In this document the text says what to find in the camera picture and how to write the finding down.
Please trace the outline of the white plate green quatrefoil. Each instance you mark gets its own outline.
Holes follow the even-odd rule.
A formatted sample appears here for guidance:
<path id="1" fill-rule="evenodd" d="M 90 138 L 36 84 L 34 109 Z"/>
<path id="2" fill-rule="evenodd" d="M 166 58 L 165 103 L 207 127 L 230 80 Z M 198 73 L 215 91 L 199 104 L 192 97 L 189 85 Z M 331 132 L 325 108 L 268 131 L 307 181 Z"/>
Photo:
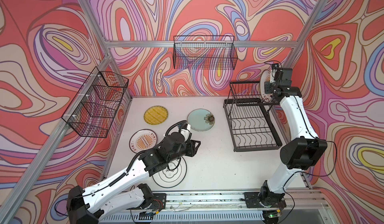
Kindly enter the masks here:
<path id="1" fill-rule="evenodd" d="M 184 158 L 179 158 L 152 176 L 154 182 L 162 188 L 173 188 L 179 185 L 187 174 L 187 163 Z"/>

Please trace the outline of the light blue flower plate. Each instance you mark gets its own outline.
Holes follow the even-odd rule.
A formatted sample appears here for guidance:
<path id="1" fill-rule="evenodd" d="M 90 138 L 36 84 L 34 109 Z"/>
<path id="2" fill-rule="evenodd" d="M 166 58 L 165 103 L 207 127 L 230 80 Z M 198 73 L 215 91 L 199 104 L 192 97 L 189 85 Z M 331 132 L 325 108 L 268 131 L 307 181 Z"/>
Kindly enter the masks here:
<path id="1" fill-rule="evenodd" d="M 207 109 L 196 109 L 187 116 L 187 122 L 194 131 L 205 132 L 214 126 L 215 117 Z"/>

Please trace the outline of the large orange sunburst plate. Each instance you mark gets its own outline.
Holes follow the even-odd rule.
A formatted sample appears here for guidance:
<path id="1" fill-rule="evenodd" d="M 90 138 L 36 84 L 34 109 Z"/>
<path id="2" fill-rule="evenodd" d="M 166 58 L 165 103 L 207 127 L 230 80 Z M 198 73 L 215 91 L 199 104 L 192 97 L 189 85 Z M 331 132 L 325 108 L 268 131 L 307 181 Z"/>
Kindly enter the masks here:
<path id="1" fill-rule="evenodd" d="M 272 100 L 270 79 L 271 79 L 271 72 L 269 70 L 263 71 L 260 79 L 260 95 L 264 102 L 270 102 Z"/>

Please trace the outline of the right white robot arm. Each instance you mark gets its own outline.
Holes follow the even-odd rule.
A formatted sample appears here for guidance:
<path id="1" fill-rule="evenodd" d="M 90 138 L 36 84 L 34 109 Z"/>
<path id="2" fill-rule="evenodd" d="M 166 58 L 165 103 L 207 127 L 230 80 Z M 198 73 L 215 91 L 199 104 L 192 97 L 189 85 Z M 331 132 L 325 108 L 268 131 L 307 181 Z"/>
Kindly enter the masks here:
<path id="1" fill-rule="evenodd" d="M 262 73 L 260 93 L 267 101 L 276 101 L 282 108 L 291 132 L 291 141 L 280 149 L 281 163 L 266 180 L 258 199 L 264 206 L 280 202 L 285 188 L 301 172 L 313 167 L 328 147 L 310 124 L 302 94 L 292 86 L 292 69 L 274 66 Z"/>

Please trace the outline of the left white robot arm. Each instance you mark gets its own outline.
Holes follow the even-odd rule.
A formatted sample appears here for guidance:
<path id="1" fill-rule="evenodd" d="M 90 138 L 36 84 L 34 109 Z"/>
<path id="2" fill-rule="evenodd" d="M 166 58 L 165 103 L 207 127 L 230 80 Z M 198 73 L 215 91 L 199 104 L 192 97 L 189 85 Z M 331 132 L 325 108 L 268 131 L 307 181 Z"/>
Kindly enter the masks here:
<path id="1" fill-rule="evenodd" d="M 97 224 L 102 219 L 126 209 L 144 210 L 155 197 L 142 181 L 166 169 L 183 156 L 194 157 L 201 141 L 182 133 L 167 134 L 151 149 L 137 153 L 129 165 L 93 186 L 72 188 L 67 199 L 67 215 L 71 224 Z"/>

